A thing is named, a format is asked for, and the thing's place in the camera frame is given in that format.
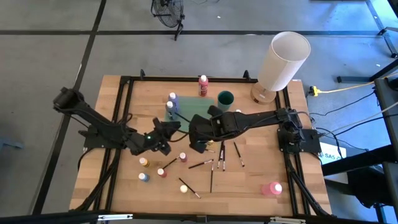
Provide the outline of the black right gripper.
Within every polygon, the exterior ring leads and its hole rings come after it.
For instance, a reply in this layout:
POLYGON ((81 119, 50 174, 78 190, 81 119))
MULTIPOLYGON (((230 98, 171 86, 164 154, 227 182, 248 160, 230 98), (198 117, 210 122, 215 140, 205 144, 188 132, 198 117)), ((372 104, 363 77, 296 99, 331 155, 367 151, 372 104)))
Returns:
POLYGON ((208 141, 221 141, 222 138, 215 135, 210 119, 206 119, 199 114, 193 115, 188 125, 189 146, 199 153, 204 153, 208 141))

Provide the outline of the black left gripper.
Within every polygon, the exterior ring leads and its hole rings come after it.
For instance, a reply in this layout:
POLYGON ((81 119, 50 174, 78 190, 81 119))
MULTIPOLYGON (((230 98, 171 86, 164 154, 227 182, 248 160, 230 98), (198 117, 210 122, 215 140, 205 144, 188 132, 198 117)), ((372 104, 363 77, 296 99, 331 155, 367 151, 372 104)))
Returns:
POLYGON ((153 120, 154 130, 146 134, 146 149, 152 151, 160 151, 167 156, 171 152, 168 140, 180 129, 179 121, 162 122, 158 118, 153 120))

